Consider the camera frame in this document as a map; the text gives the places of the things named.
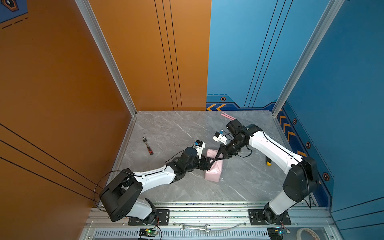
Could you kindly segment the pink wrapping paper sheet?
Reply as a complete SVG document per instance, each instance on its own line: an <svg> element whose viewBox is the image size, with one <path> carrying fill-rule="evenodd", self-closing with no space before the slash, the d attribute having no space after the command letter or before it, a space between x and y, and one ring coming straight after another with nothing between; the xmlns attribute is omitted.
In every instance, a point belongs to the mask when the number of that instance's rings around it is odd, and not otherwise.
<svg viewBox="0 0 384 240"><path fill-rule="evenodd" d="M208 158L214 158L218 153L218 150L207 150L207 157ZM207 181L215 182L218 183L221 179L221 174L222 174L222 169L223 169L223 161L218 160L213 163L211 168L206 171L205 173L205 179Z"/></svg>

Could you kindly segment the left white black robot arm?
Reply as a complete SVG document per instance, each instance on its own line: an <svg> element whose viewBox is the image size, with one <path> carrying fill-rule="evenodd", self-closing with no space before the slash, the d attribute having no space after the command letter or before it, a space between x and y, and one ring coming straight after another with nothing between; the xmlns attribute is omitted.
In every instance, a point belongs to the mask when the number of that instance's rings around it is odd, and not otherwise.
<svg viewBox="0 0 384 240"><path fill-rule="evenodd" d="M142 193L175 183L196 169L207 171L215 161L199 155L196 148L188 147L162 168L141 173L130 169L120 171L101 191L99 198L112 222L129 217L150 225L155 223L158 211L148 198L140 199Z"/></svg>

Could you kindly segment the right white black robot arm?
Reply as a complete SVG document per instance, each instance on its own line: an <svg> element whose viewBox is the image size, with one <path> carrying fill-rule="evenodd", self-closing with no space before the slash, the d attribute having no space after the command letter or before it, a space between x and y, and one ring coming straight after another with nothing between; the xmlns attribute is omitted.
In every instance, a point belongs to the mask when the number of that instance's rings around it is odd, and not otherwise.
<svg viewBox="0 0 384 240"><path fill-rule="evenodd" d="M319 187L317 162L313 158L288 150L254 124L243 126L238 120L233 120L227 124L227 129L232 135L229 143L222 131L214 134L213 140L221 143L216 161L238 156L242 148L251 147L263 153L267 162L276 164L286 174L282 191L264 206L262 216L266 224L281 223L291 207L309 198Z"/></svg>

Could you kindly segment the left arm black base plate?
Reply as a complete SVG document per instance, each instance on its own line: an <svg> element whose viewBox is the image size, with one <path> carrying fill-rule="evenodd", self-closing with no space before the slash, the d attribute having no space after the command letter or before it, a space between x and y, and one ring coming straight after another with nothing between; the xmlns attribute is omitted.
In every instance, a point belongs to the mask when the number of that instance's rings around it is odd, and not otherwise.
<svg viewBox="0 0 384 240"><path fill-rule="evenodd" d="M129 226L168 226L170 220L169 209L159 209L155 214L145 220L139 218L129 218Z"/></svg>

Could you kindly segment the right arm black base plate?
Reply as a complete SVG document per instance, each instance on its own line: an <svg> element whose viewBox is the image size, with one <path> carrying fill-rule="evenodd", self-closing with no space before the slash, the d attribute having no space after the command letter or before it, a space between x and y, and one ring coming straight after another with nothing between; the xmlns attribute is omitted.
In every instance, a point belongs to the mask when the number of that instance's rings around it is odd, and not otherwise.
<svg viewBox="0 0 384 240"><path fill-rule="evenodd" d="M288 211L284 211L282 214L276 215L272 210L258 208L248 210L248 214L252 226L290 226L292 224Z"/></svg>

